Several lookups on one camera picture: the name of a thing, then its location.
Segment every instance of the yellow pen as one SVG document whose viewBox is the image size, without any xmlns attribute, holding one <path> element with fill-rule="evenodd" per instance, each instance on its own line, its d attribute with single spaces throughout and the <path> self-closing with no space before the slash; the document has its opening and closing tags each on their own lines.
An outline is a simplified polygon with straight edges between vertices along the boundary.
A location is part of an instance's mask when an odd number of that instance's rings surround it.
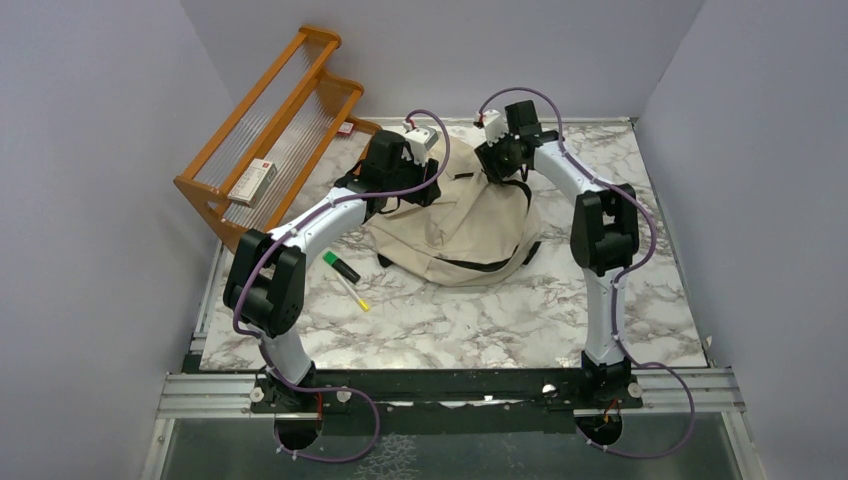
<svg viewBox="0 0 848 480">
<path fill-rule="evenodd" d="M 345 280 L 345 278 L 339 272 L 333 271 L 333 273 L 336 274 L 336 278 L 339 279 L 339 282 L 341 282 L 342 286 L 345 288 L 345 290 L 347 290 L 347 294 L 350 295 L 350 298 L 352 298 L 357 305 L 359 305 L 359 308 L 361 308 L 363 312 L 371 310 L 371 307 L 369 307 L 368 304 L 365 303 L 365 300 L 361 299 L 359 295 L 356 294 L 356 290 L 354 290 L 353 287 L 350 286 L 350 283 L 348 283 L 348 281 Z"/>
</svg>

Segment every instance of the lavender wall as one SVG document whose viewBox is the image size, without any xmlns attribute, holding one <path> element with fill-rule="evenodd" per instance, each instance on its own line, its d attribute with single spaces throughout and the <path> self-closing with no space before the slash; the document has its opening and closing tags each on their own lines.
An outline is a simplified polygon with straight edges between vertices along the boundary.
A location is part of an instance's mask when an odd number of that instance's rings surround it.
<svg viewBox="0 0 848 480">
<path fill-rule="evenodd" d="M 232 109 L 176 0 L 0 7 L 0 478 L 135 478 L 214 238 L 171 183 Z"/>
<path fill-rule="evenodd" d="M 617 117 L 641 113 L 702 0 L 181 3 L 236 102 L 312 23 L 341 34 L 330 65 L 365 85 L 360 115 L 470 117 L 530 82 L 566 116 Z"/>
<path fill-rule="evenodd" d="M 707 0 L 637 124 L 769 478 L 845 478 L 848 2 Z"/>
</svg>

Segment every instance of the black mounting bracket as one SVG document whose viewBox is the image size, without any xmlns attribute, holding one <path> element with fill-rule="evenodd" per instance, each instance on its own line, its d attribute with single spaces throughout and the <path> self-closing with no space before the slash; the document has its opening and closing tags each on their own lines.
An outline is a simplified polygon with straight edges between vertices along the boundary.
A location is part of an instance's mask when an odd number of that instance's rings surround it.
<svg viewBox="0 0 848 480">
<path fill-rule="evenodd" d="M 636 198 L 632 186 L 622 184 L 618 188 Z M 606 223 L 604 215 L 612 222 Z M 636 206 L 612 190 L 581 193 L 574 201 L 571 223 L 574 261 L 598 276 L 613 268 L 629 267 L 639 250 L 637 220 Z"/>
<path fill-rule="evenodd" d="M 224 287 L 224 305 L 235 308 L 250 272 L 272 243 L 271 235 L 259 230 L 250 229 L 242 235 Z M 256 277 L 247 292 L 241 316 L 243 321 L 274 338 L 289 331 L 303 310 L 306 255 L 298 247 L 280 247 L 264 267 L 272 265 L 273 277 L 262 274 Z"/>
<path fill-rule="evenodd" d="M 604 409 L 613 400 L 622 409 L 640 408 L 642 400 L 628 392 L 628 382 L 602 382 L 592 391 L 583 368 L 313 370 L 311 385 L 357 388 L 377 402 L 382 433 L 441 435 L 492 432 L 574 433 L 574 410 Z M 273 377 L 260 377 L 263 398 L 251 403 L 257 414 L 317 412 L 316 396 L 291 392 Z M 480 405 L 489 396 L 506 403 Z M 457 403 L 478 402 L 457 407 Z M 374 429 L 373 413 L 355 396 L 324 394 L 321 428 L 327 434 L 361 436 Z M 290 429 L 313 428 L 303 420 Z"/>
<path fill-rule="evenodd" d="M 508 180 L 522 167 L 532 170 L 536 149 L 559 138 L 554 130 L 542 131 L 532 100 L 507 105 L 504 110 L 509 135 L 491 145 L 484 142 L 474 149 L 489 182 L 497 184 Z M 475 125 L 483 128 L 482 122 L 475 122 Z"/>
<path fill-rule="evenodd" d="M 409 142 L 403 135 L 379 130 L 368 142 L 368 152 L 357 167 L 359 167 L 359 173 L 354 173 L 356 169 L 354 167 L 345 176 L 336 180 L 334 185 L 357 193 L 406 190 L 433 178 L 439 170 L 439 162 L 431 158 L 427 160 L 427 165 L 418 165 L 412 161 Z M 439 182 L 433 182 L 427 188 L 399 198 L 405 202 L 426 207 L 441 194 Z M 385 198 L 370 199 L 366 220 L 385 206 Z"/>
</svg>

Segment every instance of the metal rail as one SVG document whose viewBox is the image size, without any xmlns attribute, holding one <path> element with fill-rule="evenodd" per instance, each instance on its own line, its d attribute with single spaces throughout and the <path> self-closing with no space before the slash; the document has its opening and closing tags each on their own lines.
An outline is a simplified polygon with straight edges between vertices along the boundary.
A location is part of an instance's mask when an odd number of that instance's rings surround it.
<svg viewBox="0 0 848 480">
<path fill-rule="evenodd" d="M 703 413 L 745 411 L 739 386 L 730 369 L 679 369 L 695 399 L 695 409 Z M 663 371 L 634 372 L 642 387 L 645 406 L 626 409 L 624 415 L 685 413 L 686 394 L 677 381 Z M 176 418 L 279 418 L 314 419 L 314 413 L 255 414 L 250 412 L 251 374 L 172 374 L 165 380 L 159 402 L 158 419 Z M 575 415 L 593 415 L 600 410 L 575 410 Z"/>
</svg>

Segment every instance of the marble pattern surface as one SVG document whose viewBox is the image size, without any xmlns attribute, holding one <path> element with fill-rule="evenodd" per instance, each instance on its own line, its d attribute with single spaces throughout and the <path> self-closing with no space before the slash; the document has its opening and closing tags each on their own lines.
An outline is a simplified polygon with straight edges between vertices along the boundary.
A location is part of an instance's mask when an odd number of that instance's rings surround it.
<svg viewBox="0 0 848 480">
<path fill-rule="evenodd" d="M 481 131 L 473 127 L 449 130 L 452 137 L 470 145 L 483 141 Z M 569 125 L 565 134 L 584 162 L 615 183 L 632 184 L 638 198 L 659 218 L 629 125 Z M 358 136 L 328 150 L 287 217 L 320 200 L 355 161 L 365 141 L 366 136 Z M 338 240 L 331 250 L 362 275 L 356 289 L 372 310 L 362 312 L 332 269 L 315 262 L 307 273 L 306 303 L 296 328 L 316 364 L 322 368 L 577 366 L 586 338 L 586 290 L 568 245 L 573 207 L 541 175 L 531 173 L 529 183 L 542 218 L 543 243 L 530 265 L 498 285 L 443 287 L 397 266 L 383 269 L 364 227 Z M 647 238 L 647 226 L 640 225 L 642 238 Z M 256 341 L 232 331 L 232 312 L 220 298 L 225 281 L 226 276 L 215 293 L 201 369 L 259 368 L 263 362 Z M 627 336 L 638 360 L 705 366 L 661 223 L 657 253 L 629 276 L 625 305 Z"/>
</svg>

